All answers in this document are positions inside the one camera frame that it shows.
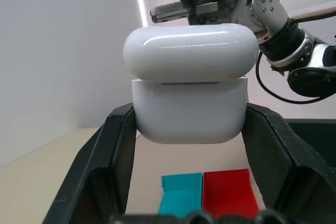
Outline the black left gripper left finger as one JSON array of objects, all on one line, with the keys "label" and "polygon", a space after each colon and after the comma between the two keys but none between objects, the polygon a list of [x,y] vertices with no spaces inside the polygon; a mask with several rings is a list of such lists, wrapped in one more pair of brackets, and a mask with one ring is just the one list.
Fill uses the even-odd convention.
[{"label": "black left gripper left finger", "polygon": [[124,214],[136,134],[133,104],[115,108],[77,153],[44,224],[107,224]]}]

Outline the red brick-pattern tray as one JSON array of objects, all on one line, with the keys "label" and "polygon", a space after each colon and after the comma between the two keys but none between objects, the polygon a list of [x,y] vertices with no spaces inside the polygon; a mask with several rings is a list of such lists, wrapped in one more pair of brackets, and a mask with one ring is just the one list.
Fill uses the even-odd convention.
[{"label": "red brick-pattern tray", "polygon": [[249,170],[235,169],[203,173],[202,208],[215,217],[253,217],[259,207],[252,189]]}]

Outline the teal brick-pattern tray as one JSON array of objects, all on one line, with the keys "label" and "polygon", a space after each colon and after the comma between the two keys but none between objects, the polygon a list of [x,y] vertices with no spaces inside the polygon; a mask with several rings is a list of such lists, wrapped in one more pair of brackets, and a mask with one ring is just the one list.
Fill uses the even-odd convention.
[{"label": "teal brick-pattern tray", "polygon": [[202,173],[164,175],[161,184],[163,195],[158,214],[186,217],[202,209]]}]

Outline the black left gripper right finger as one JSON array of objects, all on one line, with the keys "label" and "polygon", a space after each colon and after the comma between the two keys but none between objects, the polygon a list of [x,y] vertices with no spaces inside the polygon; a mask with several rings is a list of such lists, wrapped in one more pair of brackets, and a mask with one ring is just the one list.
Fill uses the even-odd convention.
[{"label": "black left gripper right finger", "polygon": [[242,136],[268,210],[292,224],[336,224],[336,174],[286,119],[250,103]]}]

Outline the white charging case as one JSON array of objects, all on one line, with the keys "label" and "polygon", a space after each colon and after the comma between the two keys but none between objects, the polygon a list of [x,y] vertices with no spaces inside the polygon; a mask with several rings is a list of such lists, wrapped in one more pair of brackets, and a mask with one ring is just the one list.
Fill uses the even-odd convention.
[{"label": "white charging case", "polygon": [[143,27],[123,47],[138,130],[160,144],[215,144],[245,121],[246,74],[259,52],[239,24]]}]

